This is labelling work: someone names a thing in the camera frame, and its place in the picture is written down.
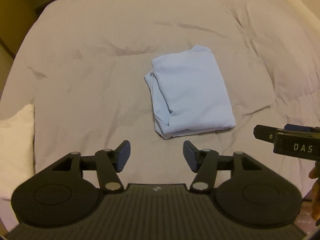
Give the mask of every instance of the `white cloth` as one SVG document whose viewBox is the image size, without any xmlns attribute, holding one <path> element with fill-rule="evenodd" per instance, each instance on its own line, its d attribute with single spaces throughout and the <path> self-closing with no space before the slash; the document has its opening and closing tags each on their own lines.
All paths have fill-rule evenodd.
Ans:
<svg viewBox="0 0 320 240">
<path fill-rule="evenodd" d="M 227 89 L 207 47 L 152 60 L 145 80 L 151 91 L 155 127 L 164 139 L 234 127 Z"/>
<path fill-rule="evenodd" d="M 15 188 L 34 175 L 34 106 L 26 105 L 0 121 L 0 197 L 11 199 Z"/>
</svg>

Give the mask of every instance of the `circular black disc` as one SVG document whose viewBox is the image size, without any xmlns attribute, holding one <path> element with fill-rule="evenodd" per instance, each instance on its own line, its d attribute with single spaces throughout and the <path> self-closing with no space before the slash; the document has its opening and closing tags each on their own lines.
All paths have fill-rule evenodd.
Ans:
<svg viewBox="0 0 320 240">
<path fill-rule="evenodd" d="M 269 174 L 243 174 L 227 180 L 216 189 L 215 201 L 238 223 L 261 228 L 292 223 L 302 204 L 294 185 Z"/>
<path fill-rule="evenodd" d="M 20 185 L 12 195 L 12 208 L 21 223 L 60 227 L 76 222 L 96 207 L 100 193 L 81 177 L 55 174 Z"/>
</svg>

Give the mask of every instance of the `finger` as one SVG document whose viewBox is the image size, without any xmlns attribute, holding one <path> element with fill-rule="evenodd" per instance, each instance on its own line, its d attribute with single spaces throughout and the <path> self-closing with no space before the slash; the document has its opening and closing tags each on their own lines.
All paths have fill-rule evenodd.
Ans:
<svg viewBox="0 0 320 240">
<path fill-rule="evenodd" d="M 316 167 L 313 167 L 313 169 L 309 172 L 308 177 L 309 177 L 310 179 L 316 179 L 316 178 L 318 178 L 318 174 L 317 174 L 317 172 L 316 172 Z"/>
<path fill-rule="evenodd" d="M 312 187 L 312 212 L 311 216 L 313 220 L 320 219 L 320 185 L 315 182 Z"/>
</svg>

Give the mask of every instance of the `folded light blue cloth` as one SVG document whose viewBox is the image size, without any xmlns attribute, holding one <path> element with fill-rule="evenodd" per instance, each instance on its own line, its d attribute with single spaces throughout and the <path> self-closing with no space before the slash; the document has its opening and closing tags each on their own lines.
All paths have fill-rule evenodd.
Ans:
<svg viewBox="0 0 320 240">
<path fill-rule="evenodd" d="M 155 128 L 164 139 L 236 125 L 218 64 L 207 47 L 152 60 L 150 88 Z"/>
</svg>

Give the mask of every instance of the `mattress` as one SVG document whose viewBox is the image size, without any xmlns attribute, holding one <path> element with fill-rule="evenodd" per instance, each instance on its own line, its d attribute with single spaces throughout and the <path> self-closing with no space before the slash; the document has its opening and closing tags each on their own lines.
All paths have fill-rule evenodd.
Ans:
<svg viewBox="0 0 320 240">
<path fill-rule="evenodd" d="M 236 126 L 164 140 L 143 77 L 153 58 L 196 44 L 216 58 Z M 125 186 L 189 186 L 195 174 L 182 145 L 190 140 L 221 155 L 243 151 L 304 196 L 314 162 L 274 154 L 253 128 L 320 126 L 319 69 L 319 36 L 283 0 L 57 0 L 23 41 L 0 118 L 35 105 L 36 172 L 69 152 L 93 155 L 126 139 L 131 157 L 119 174 Z M 215 186 L 229 177 L 220 172 Z M 84 178 L 98 186 L 94 172 Z M 9 201 L 0 201 L 0 217 L 8 230 L 17 225 Z"/>
</svg>

